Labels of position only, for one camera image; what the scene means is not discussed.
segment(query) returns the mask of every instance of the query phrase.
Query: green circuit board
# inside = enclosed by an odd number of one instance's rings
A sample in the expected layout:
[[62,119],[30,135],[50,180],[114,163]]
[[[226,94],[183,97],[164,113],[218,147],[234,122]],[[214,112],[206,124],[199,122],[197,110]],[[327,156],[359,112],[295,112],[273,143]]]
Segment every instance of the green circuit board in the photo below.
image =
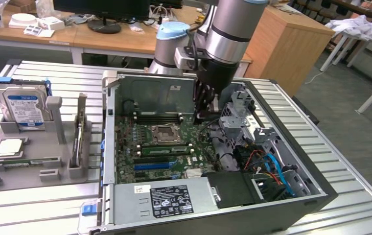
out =
[[[215,150],[213,144],[207,142],[207,138],[199,138],[199,131],[203,128],[203,125],[197,126],[193,124],[191,115],[183,115],[183,117],[185,121],[181,125],[139,125],[134,123],[134,120],[131,118],[118,117],[116,175],[119,184],[147,182],[154,180],[182,179],[186,177],[187,169],[201,168],[205,173],[215,171],[214,164],[217,163],[213,161],[213,159],[215,159]],[[154,138],[154,130],[156,127],[175,128],[181,136],[181,140],[176,143],[159,143],[158,145],[182,145],[185,146],[183,148],[185,150],[187,150],[187,153],[185,155],[183,152],[171,154],[170,151],[162,151],[160,148],[159,153],[164,153],[164,157],[168,158],[171,166],[170,169],[135,170],[135,160],[148,157],[142,157],[139,155],[138,152],[142,152],[142,149],[138,148],[138,145],[142,145],[143,153],[154,153],[152,151],[150,151],[150,149],[144,149],[144,147],[156,145],[156,140]]]

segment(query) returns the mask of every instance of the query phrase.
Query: cpu socket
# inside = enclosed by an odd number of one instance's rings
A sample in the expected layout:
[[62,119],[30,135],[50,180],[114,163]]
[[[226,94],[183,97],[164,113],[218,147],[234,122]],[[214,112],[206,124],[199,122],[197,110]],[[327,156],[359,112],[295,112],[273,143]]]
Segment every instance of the cpu socket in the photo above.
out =
[[178,126],[154,126],[152,127],[154,133],[154,141],[155,143],[179,143],[181,142],[181,135],[179,135],[179,128]]

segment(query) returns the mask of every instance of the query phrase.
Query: open computer tower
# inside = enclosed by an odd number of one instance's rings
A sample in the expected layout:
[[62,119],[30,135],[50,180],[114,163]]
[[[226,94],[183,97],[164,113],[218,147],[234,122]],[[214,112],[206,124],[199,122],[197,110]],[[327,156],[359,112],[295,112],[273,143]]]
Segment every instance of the open computer tower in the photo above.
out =
[[102,234],[269,234],[337,198],[251,79],[198,126],[194,80],[104,73]]

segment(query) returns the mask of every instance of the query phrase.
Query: floor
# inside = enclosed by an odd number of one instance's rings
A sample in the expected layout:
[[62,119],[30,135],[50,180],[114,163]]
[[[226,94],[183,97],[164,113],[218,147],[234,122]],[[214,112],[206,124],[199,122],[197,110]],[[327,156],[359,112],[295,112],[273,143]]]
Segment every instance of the floor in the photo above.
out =
[[[323,53],[307,81],[321,73],[327,57]],[[322,132],[372,185],[372,106],[362,115],[355,112],[371,94],[372,83],[339,63],[301,87],[297,97],[321,120]]]
[[[327,56],[327,53],[321,56],[307,81],[319,74]],[[55,63],[72,61],[68,52],[0,47],[0,70],[8,58]],[[110,56],[108,60],[114,67],[120,67],[120,57]],[[132,60],[128,68],[140,69],[146,62],[146,59]],[[372,185],[372,106],[363,115],[355,112],[371,94],[371,82],[339,64],[302,86],[297,97],[321,120],[321,130]]]

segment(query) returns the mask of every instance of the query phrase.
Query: wooden cabinet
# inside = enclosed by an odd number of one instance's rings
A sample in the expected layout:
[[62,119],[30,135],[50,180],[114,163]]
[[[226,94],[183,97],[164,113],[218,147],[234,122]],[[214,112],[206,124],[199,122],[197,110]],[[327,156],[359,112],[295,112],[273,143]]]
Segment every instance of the wooden cabinet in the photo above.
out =
[[309,16],[267,6],[247,48],[246,77],[278,81],[293,97],[334,33]]

